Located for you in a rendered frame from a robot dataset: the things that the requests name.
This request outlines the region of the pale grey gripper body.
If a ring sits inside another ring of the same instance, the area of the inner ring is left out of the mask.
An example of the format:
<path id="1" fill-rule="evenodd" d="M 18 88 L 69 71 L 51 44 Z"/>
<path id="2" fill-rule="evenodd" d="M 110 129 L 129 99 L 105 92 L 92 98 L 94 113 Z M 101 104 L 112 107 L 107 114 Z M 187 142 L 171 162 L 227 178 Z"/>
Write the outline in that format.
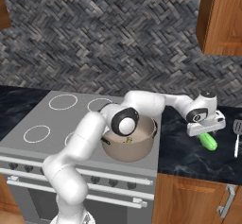
<path id="1" fill-rule="evenodd" d="M 226 119 L 224 114 L 221 111 L 216 111 L 214 115 L 201 122 L 189 123 L 186 132 L 189 136 L 198 136 L 202 133 L 217 131 L 225 127 Z"/>

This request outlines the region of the beige cooking pot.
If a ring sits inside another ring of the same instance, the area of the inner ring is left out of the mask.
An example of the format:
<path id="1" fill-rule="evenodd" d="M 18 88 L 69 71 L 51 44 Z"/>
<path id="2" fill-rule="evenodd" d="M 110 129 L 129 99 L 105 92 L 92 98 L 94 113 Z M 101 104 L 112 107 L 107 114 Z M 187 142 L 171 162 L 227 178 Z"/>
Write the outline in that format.
<path id="1" fill-rule="evenodd" d="M 119 162 L 137 162 L 152 150 L 157 131 L 158 124 L 153 118 L 141 116 L 136 130 L 129 136 L 122 137 L 107 131 L 101 138 L 102 147 L 111 158 Z M 132 138 L 129 144 L 124 143 L 127 137 Z"/>

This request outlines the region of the green vegetable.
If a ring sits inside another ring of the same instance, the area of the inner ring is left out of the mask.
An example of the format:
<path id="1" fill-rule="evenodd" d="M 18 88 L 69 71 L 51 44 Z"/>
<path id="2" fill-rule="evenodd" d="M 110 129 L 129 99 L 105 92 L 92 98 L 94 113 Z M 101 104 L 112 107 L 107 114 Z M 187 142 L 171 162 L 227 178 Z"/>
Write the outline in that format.
<path id="1" fill-rule="evenodd" d="M 209 133 L 202 133 L 199 135 L 201 144 L 208 150 L 214 151 L 217 148 L 216 140 Z"/>

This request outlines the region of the wooden base cupboard door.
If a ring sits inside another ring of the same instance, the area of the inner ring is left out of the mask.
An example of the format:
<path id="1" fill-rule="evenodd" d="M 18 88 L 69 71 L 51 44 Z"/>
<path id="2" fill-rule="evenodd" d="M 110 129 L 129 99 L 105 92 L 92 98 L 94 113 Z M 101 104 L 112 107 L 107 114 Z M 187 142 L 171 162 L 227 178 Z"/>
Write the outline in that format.
<path id="1" fill-rule="evenodd" d="M 227 183 L 159 174 L 151 224 L 242 224 L 242 185 L 224 218 L 216 210 L 229 192 Z"/>

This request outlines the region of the grey stove with hob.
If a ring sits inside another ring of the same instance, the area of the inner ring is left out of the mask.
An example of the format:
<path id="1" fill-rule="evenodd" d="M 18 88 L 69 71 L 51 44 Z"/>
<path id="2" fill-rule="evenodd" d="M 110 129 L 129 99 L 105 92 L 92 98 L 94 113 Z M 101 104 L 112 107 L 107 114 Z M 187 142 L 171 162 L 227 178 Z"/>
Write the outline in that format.
<path id="1" fill-rule="evenodd" d="M 122 99 L 115 96 L 49 92 L 0 141 L 0 167 L 10 169 L 9 164 L 15 163 L 18 164 L 15 170 L 26 172 L 25 165 L 31 165 L 33 170 L 29 173 L 42 175 L 40 168 L 43 160 L 66 147 L 78 122 L 87 112 L 96 112 L 106 104 L 121 102 Z M 77 165 L 77 169 L 149 179 L 154 182 L 153 185 L 136 183 L 136 188 L 129 190 L 126 181 L 118 181 L 115 187 L 111 187 L 109 179 L 100 178 L 99 183 L 93 184 L 92 176 L 81 175 L 89 185 L 89 195 L 124 201 L 140 198 L 146 203 L 153 202 L 157 180 L 161 117 L 158 115 L 153 119 L 158 124 L 158 131 L 153 148 L 144 159 L 132 163 L 119 162 L 111 158 L 104 151 L 102 143 L 99 143 L 91 158 Z M 48 181 L 18 178 L 25 183 L 51 187 Z"/>

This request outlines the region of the grey oven door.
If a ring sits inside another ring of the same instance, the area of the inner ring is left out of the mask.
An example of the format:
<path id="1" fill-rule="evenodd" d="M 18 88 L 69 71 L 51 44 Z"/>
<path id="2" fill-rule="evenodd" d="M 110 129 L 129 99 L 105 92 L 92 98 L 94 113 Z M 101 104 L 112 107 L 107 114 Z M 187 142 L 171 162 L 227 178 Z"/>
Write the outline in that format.
<path id="1" fill-rule="evenodd" d="M 9 185 L 25 222 L 49 224 L 58 214 L 56 194 Z M 96 224 L 151 224 L 153 202 L 146 208 L 135 209 L 86 199 L 84 206 Z"/>

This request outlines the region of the wooden base cupboard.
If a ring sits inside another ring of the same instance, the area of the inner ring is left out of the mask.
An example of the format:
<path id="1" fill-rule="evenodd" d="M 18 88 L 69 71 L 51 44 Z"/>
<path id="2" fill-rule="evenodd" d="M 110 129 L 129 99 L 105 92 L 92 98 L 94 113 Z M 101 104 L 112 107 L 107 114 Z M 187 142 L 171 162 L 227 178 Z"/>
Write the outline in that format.
<path id="1" fill-rule="evenodd" d="M 18 215 L 21 213 L 2 174 L 0 174 L 0 210 Z"/>

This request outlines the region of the silver stove front rail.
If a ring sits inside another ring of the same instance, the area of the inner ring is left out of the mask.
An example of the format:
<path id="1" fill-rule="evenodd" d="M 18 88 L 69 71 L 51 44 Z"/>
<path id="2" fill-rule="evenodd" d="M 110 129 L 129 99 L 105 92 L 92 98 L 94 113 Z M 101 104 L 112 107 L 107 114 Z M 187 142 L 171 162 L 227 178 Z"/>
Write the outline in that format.
<path id="1" fill-rule="evenodd" d="M 77 169 L 77 171 L 81 175 L 90 176 L 90 177 L 92 176 L 92 177 L 99 177 L 99 178 L 110 179 L 110 180 L 133 182 L 133 183 L 138 183 L 142 185 L 153 185 L 154 183 L 152 180 L 149 180 L 149 179 L 128 177 L 124 175 L 115 175 L 115 174 L 109 174 L 104 172 L 89 171 L 84 169 Z M 26 173 L 24 171 L 10 170 L 10 169 L 1 168 L 1 167 L 0 167 L 0 173 L 6 174 L 6 175 L 14 175 L 14 176 L 23 177 L 23 178 L 29 178 L 29 179 L 38 180 L 38 181 L 47 181 L 46 177 L 41 174 Z"/>

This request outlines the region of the wooden wall cupboard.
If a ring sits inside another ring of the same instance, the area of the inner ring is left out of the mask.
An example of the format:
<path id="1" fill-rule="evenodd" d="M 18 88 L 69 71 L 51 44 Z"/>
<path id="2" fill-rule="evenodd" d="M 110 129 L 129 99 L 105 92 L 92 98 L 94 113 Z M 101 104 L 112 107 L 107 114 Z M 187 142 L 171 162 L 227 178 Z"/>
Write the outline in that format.
<path id="1" fill-rule="evenodd" d="M 196 34 L 203 54 L 242 56 L 242 0 L 200 0 Z"/>
<path id="2" fill-rule="evenodd" d="M 0 0 L 0 30 L 11 26 L 5 0 Z"/>

